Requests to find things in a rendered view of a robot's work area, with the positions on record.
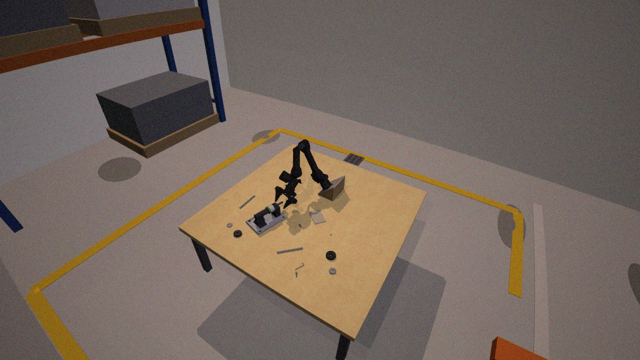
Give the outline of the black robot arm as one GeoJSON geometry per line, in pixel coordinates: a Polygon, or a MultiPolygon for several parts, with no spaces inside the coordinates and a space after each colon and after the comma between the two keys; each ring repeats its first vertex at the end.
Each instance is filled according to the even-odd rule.
{"type": "Polygon", "coordinates": [[[320,186],[323,188],[323,191],[328,189],[333,183],[329,182],[329,175],[324,174],[322,170],[320,170],[314,161],[313,154],[310,151],[310,143],[308,140],[304,139],[298,142],[298,145],[293,148],[293,166],[291,169],[291,173],[289,174],[285,170],[279,176],[279,179],[282,182],[288,183],[289,186],[295,188],[298,183],[301,183],[302,169],[300,167],[300,150],[304,153],[307,162],[312,170],[311,177],[314,182],[320,183],[320,186]],[[299,179],[298,179],[299,178],[299,179]]]}

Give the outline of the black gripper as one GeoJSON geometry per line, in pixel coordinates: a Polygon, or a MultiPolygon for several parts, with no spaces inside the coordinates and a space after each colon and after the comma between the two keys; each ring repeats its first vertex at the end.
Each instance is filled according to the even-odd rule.
{"type": "Polygon", "coordinates": [[[291,196],[291,194],[293,193],[293,191],[295,191],[295,187],[290,186],[289,184],[285,185],[285,189],[282,189],[282,187],[276,186],[275,189],[275,200],[274,202],[277,202],[279,197],[283,194],[285,195],[288,200],[286,200],[285,205],[283,207],[283,209],[285,209],[286,207],[288,207],[290,204],[296,204],[298,201],[297,199],[295,199],[294,197],[291,196]]]}

